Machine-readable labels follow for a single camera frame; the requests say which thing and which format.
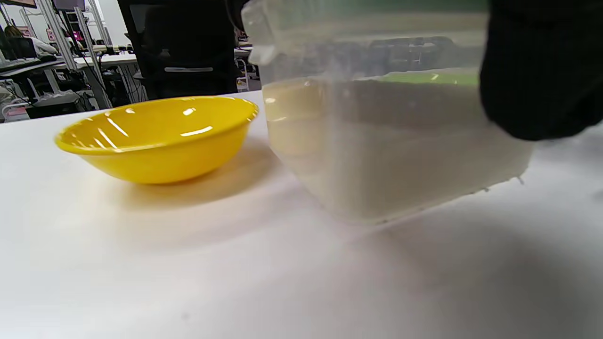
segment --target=container lid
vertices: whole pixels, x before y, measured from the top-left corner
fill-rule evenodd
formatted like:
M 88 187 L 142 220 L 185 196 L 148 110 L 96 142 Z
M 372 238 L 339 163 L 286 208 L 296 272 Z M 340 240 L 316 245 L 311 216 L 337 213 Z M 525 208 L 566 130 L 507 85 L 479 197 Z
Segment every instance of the container lid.
M 486 0 L 252 0 L 242 18 L 250 61 L 265 65 L 321 40 L 483 30 L 487 10 Z

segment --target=bowl rim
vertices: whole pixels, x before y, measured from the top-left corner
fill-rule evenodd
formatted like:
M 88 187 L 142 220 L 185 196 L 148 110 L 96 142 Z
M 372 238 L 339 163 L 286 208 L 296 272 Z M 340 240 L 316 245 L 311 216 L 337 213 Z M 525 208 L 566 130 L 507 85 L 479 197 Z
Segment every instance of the bowl rim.
M 253 109 L 250 110 L 250 114 L 247 116 L 247 119 L 242 119 L 241 122 L 234 124 L 228 128 L 225 128 L 224 130 L 221 130 L 219 133 L 215 133 L 212 135 L 207 135 L 205 133 L 200 133 L 194 136 L 191 136 L 189 138 L 181 138 L 181 139 L 177 139 L 175 141 L 172 142 L 162 142 L 162 143 L 158 143 L 158 144 L 149 144 L 149 145 L 141 145 L 141 146 L 130 146 L 130 147 L 121 147 L 121 148 L 92 148 L 92 147 L 80 147 L 80 146 L 75 146 L 75 145 L 71 145 L 71 144 L 67 144 L 65 142 L 63 142 L 63 136 L 65 135 L 65 133 L 67 133 L 70 129 L 74 128 L 75 126 L 81 124 L 84 120 L 88 120 L 88 119 L 93 119 L 102 115 L 106 115 L 106 113 L 110 113 L 113 110 L 116 109 L 128 109 L 131 107 L 136 107 L 136 106 L 140 106 L 140 104 L 152 104 L 152 103 L 156 103 L 156 102 L 161 102 L 161 101 L 172 101 L 172 100 L 181 100 L 181 99 L 226 99 L 226 100 L 236 100 L 236 101 L 243 101 L 247 104 L 250 105 L 250 107 L 252 107 Z M 150 149 L 154 149 L 154 148 L 161 148 L 161 147 L 168 147 L 168 146 L 173 146 L 173 145 L 180 145 L 180 144 L 188 144 L 190 142 L 194 142 L 200 139 L 207 139 L 207 138 L 212 138 L 214 136 L 219 136 L 225 132 L 228 131 L 232 131 L 236 128 L 239 128 L 243 125 L 246 124 L 250 124 L 259 114 L 259 107 L 257 106 L 256 103 L 243 99 L 243 98 L 233 98 L 233 97 L 221 97 L 221 96 L 211 96 L 211 95 L 203 95 L 203 96 L 196 96 L 196 97 L 181 97 L 181 98 L 167 98 L 167 99 L 160 99 L 160 100 L 151 100 L 151 101 L 144 101 L 142 103 L 134 103 L 134 104 L 129 104 L 129 105 L 125 105 L 125 106 L 120 106 L 120 107 L 114 107 L 112 109 L 108 109 L 108 110 L 103 110 L 101 113 L 96 114 L 96 115 L 92 115 L 92 116 L 88 116 L 87 118 L 83 118 L 65 128 L 63 128 L 59 133 L 57 133 L 57 135 L 54 137 L 54 143 L 63 151 L 68 152 L 68 153 L 72 153 L 72 154 L 77 154 L 77 155 L 85 155 L 85 156 L 103 156 L 103 155 L 111 155 L 111 154 L 122 154 L 122 153 L 130 153 L 133 151 L 141 151 L 141 150 L 150 150 Z

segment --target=keyboard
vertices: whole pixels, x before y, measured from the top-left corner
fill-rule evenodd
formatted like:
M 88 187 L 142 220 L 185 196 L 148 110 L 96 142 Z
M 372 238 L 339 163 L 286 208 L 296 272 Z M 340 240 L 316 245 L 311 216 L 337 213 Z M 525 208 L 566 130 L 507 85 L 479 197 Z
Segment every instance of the keyboard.
M 39 65 L 41 63 L 42 63 L 42 61 L 40 59 L 9 61 L 9 62 L 5 62 L 5 63 L 0 63 L 0 72 L 13 71 L 13 70 L 19 69 L 19 68 L 26 68 L 29 66 Z

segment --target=chair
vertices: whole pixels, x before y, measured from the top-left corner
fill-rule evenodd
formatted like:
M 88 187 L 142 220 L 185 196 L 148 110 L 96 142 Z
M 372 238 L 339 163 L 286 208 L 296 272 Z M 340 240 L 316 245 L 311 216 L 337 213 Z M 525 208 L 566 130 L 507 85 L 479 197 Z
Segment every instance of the chair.
M 119 3 L 150 99 L 237 92 L 235 36 L 220 0 Z

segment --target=gloved hand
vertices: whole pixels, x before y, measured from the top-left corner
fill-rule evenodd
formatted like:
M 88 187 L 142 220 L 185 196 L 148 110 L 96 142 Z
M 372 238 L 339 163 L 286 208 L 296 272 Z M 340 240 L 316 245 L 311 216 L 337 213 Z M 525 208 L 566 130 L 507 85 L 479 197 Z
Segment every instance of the gloved hand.
M 603 119 L 603 1 L 491 0 L 481 94 L 488 117 L 525 140 Z

